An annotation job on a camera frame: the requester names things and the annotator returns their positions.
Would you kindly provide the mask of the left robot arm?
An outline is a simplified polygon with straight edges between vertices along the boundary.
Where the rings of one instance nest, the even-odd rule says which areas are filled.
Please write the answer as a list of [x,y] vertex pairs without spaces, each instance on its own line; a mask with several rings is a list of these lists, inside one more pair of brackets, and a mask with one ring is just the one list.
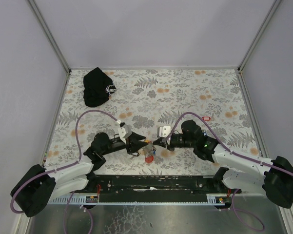
[[131,133],[127,138],[109,138],[106,133],[95,135],[90,147],[75,162],[46,169],[39,164],[32,166],[12,189],[10,209],[33,217],[41,212],[52,198],[83,190],[89,183],[88,175],[105,162],[104,155],[127,150],[129,155],[147,145],[145,137]]

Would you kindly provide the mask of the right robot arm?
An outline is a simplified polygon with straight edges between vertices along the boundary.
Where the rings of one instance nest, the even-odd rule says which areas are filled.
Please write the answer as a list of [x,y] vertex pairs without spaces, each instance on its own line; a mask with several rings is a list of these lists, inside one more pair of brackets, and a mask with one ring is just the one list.
[[263,194],[283,208],[292,206],[293,166],[284,157],[271,159],[242,155],[217,138],[207,136],[193,120],[183,122],[181,133],[177,134],[170,126],[159,127],[157,137],[154,145],[169,151],[175,148],[191,148],[202,160],[226,165],[219,173],[227,188]]

